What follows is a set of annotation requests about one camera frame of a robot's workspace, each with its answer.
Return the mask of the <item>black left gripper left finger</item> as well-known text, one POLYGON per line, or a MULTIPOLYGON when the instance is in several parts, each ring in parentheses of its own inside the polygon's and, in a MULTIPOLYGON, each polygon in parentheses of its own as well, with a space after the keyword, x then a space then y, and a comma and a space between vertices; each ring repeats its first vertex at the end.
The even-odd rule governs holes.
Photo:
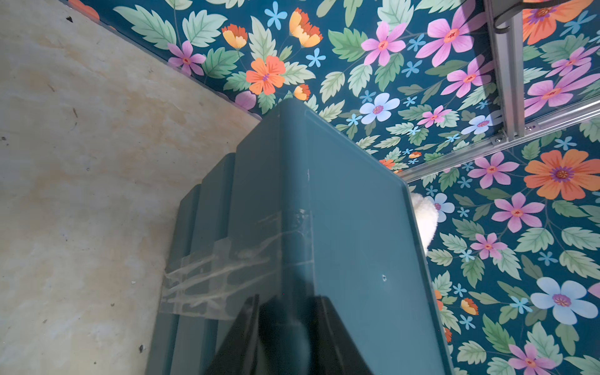
POLYGON ((205 374, 256 373, 259 343, 259 295, 249 297, 205 374))

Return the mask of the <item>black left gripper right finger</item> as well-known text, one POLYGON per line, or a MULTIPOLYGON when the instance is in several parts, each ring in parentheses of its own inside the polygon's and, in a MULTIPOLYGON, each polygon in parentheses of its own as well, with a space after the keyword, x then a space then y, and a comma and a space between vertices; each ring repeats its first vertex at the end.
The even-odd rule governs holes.
POLYGON ((372 374, 328 297, 313 299, 316 374, 372 374))

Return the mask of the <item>teal drawer cabinet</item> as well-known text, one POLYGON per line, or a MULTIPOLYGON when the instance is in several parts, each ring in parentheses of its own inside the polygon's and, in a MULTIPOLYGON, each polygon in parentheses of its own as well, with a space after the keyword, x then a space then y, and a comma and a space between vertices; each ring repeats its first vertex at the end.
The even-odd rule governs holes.
POLYGON ((255 374, 316 374, 317 296, 372 374, 454 371, 406 183, 295 99, 181 200, 146 373, 205 374, 254 295, 255 374))

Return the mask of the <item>white plush dog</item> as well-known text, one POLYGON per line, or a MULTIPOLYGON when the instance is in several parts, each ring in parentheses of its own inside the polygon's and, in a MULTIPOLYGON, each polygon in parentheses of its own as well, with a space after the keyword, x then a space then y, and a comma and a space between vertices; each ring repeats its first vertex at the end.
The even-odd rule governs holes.
POLYGON ((417 193, 411 193, 410 197, 417 219, 423 251, 425 254, 428 254, 429 246, 437 231, 439 212, 435 204, 428 197, 423 197, 423 195, 417 193))

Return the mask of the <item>aluminium frame bar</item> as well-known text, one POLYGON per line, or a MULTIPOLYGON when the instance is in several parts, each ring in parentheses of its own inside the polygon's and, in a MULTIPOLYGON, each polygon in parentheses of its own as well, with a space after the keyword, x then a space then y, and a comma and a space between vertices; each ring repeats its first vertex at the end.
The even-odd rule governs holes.
POLYGON ((502 112, 502 128, 488 140, 475 142, 448 156, 442 156, 421 167, 399 174, 405 182, 413 182, 434 173, 452 168, 479 156, 488 156, 496 151, 532 141, 553 131, 599 115, 598 95, 582 99, 571 105, 560 105, 548 115, 527 121, 525 116, 524 52, 521 41, 524 26, 521 17, 525 12, 538 14, 566 5, 567 1, 486 1, 485 14, 492 56, 495 63, 498 98, 502 112))

